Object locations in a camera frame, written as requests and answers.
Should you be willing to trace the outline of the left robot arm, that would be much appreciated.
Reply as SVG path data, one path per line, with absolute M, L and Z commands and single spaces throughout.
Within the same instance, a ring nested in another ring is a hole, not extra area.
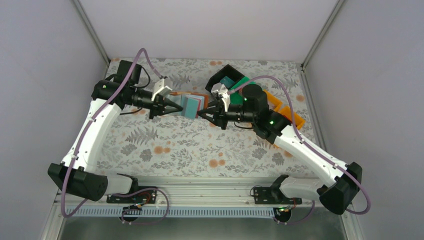
M 77 139 L 61 163 L 49 166 L 47 174 L 61 191 L 91 201 L 119 194 L 131 203 L 139 197 L 135 177 L 95 173 L 107 134 L 125 106 L 149 110 L 150 119 L 180 112 L 183 108 L 166 97 L 172 91 L 171 81 L 166 76 L 159 77 L 152 91 L 138 86 L 144 70 L 140 64 L 135 64 L 127 83 L 121 85 L 131 65 L 132 62 L 122 60 L 117 73 L 94 86 L 88 114 Z

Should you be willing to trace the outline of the brown leather card holder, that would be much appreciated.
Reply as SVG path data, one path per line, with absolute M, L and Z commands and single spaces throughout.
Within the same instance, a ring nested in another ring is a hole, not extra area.
M 206 108 L 209 103 L 207 94 L 197 92 L 172 92 L 167 98 L 182 107 L 181 111 L 167 113 L 167 115 L 188 119 L 198 118 L 198 111 Z

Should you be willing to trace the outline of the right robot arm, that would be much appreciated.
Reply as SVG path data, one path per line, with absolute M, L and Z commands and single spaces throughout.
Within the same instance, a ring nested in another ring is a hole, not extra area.
M 358 194 L 362 181 L 362 167 L 355 162 L 347 164 L 303 137 L 294 123 L 270 109 L 268 96 L 256 84 L 242 88 L 242 104 L 230 102 L 225 86 L 214 91 L 217 100 L 198 111 L 198 116 L 221 129 L 228 122 L 250 123 L 255 134 L 289 152 L 302 161 L 318 177 L 318 181 L 279 176 L 265 190 L 270 199 L 260 197 L 256 204 L 283 204 L 293 198 L 320 202 L 330 212 L 341 215 Z

